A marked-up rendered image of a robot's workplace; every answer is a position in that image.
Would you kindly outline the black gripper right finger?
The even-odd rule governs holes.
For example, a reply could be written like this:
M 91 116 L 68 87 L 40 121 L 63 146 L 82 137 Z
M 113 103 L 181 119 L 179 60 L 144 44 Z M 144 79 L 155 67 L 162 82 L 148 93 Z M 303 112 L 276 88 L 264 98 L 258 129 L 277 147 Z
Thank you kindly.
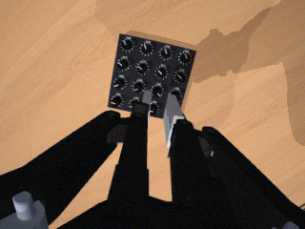
M 163 118 L 172 201 L 191 200 L 194 229 L 305 229 L 305 211 L 223 134 L 211 126 L 196 130 L 184 116 L 168 94 Z

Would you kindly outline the black knob box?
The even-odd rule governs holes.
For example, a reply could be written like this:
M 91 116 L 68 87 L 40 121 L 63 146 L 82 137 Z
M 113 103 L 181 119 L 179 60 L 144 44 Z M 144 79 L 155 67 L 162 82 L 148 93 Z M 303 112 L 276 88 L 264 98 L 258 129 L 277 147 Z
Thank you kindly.
M 132 103 L 142 102 L 144 91 L 149 90 L 150 116 L 164 119 L 168 94 L 175 94 L 182 106 L 195 54 L 194 50 L 119 33 L 108 107 L 130 112 Z

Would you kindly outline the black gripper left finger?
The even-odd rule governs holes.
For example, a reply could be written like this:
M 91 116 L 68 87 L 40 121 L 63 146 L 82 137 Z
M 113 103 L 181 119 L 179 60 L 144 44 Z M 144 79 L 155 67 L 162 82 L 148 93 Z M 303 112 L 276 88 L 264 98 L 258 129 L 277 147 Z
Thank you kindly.
M 151 103 L 152 91 L 145 90 L 142 102 L 132 103 L 130 117 L 103 112 L 23 167 L 1 175 L 0 229 L 49 229 L 117 143 L 123 145 L 98 229 L 151 229 Z

